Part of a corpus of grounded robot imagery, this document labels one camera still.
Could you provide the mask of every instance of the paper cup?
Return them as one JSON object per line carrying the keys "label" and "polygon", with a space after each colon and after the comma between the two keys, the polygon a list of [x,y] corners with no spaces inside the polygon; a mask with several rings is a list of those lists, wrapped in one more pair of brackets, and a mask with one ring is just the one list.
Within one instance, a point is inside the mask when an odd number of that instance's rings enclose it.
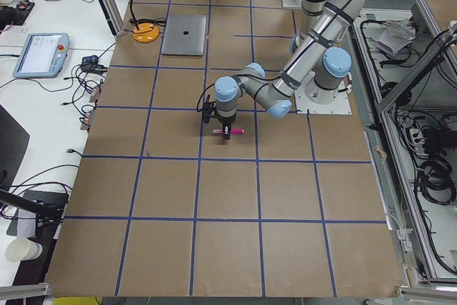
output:
{"label": "paper cup", "polygon": [[41,255],[43,247],[40,243],[25,238],[15,239],[5,251],[5,257],[10,262],[34,260]]}

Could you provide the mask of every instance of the white round object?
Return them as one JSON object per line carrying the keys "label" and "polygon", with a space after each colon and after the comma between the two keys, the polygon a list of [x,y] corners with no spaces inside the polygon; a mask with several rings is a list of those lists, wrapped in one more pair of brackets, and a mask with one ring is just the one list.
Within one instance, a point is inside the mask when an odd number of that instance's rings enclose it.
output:
{"label": "white round object", "polygon": [[5,257],[10,262],[34,260],[41,255],[43,247],[40,243],[19,238],[12,241],[5,251]]}

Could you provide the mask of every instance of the tiled table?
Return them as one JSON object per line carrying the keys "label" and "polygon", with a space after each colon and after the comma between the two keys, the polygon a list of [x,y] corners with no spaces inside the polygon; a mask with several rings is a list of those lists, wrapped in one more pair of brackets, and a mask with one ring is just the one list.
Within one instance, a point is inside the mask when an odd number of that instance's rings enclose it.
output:
{"label": "tiled table", "polygon": [[297,13],[281,0],[137,1],[139,18],[207,15],[205,53],[119,39],[53,295],[394,295],[401,272],[353,99],[351,116],[282,120],[242,99],[245,134],[230,141],[195,111],[205,86],[252,61],[276,75]]}

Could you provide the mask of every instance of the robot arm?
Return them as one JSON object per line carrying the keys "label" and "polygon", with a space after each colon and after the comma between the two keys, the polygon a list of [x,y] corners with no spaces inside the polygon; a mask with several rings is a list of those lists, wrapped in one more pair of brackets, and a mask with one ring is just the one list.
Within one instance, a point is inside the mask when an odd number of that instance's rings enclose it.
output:
{"label": "robot arm", "polygon": [[214,113],[222,123],[224,138],[230,139],[237,99],[246,93],[270,115],[282,118],[292,106],[289,98],[310,72],[316,72],[309,87],[312,97],[320,104],[327,104],[351,66],[349,55],[333,44],[358,16],[364,1],[302,0],[301,30],[291,45],[293,55],[278,77],[266,80],[265,72],[258,64],[249,64],[236,75],[218,79],[216,100],[206,103],[203,120],[208,122]]}

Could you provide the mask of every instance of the monitor stand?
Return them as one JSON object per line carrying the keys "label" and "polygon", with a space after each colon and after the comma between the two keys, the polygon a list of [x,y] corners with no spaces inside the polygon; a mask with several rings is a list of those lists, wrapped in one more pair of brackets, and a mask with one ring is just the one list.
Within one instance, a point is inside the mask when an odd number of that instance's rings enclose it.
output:
{"label": "monitor stand", "polygon": [[[37,201],[39,204],[44,204],[45,206],[52,206],[53,208],[63,209],[68,200],[68,196],[65,193],[57,192],[46,192],[46,191],[25,191],[23,198],[27,200]],[[16,211],[14,216],[18,216],[19,210]],[[52,239],[56,233],[59,223],[55,224],[46,224],[38,221],[35,231],[35,236],[41,237],[44,239]],[[9,236],[17,236],[17,219],[11,220],[6,234]]]}

